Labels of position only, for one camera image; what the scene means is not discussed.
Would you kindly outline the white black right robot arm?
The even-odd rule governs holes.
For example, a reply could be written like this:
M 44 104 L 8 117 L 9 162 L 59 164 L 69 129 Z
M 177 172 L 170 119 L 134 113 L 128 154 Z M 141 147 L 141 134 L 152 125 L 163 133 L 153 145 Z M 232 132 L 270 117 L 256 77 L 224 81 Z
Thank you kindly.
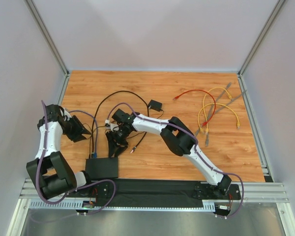
M 106 132 L 108 156 L 117 157 L 128 148 L 127 138 L 132 132 L 146 132 L 159 135 L 168 149 L 177 156 L 187 158 L 215 187 L 216 191 L 226 195 L 231 185 L 231 178 L 202 152 L 198 140 L 184 123 L 177 117 L 156 119 L 139 113 L 128 114 L 118 109 L 112 116 L 116 128 Z

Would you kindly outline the black network switch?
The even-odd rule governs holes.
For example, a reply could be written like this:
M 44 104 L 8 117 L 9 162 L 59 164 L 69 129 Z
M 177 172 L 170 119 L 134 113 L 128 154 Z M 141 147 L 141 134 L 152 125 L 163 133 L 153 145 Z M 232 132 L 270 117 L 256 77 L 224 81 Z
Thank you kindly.
M 118 158 L 92 158 L 86 160 L 85 172 L 91 180 L 118 178 Z

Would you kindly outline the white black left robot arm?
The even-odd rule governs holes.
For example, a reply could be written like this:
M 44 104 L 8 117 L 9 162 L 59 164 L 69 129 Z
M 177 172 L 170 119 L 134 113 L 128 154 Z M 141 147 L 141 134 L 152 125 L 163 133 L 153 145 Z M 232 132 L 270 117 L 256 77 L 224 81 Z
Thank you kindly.
M 44 116 L 37 124 L 40 144 L 36 157 L 26 170 L 43 201 L 77 190 L 87 184 L 85 171 L 74 173 L 61 153 L 61 137 L 76 143 L 91 133 L 76 116 L 57 104 L 43 105 Z

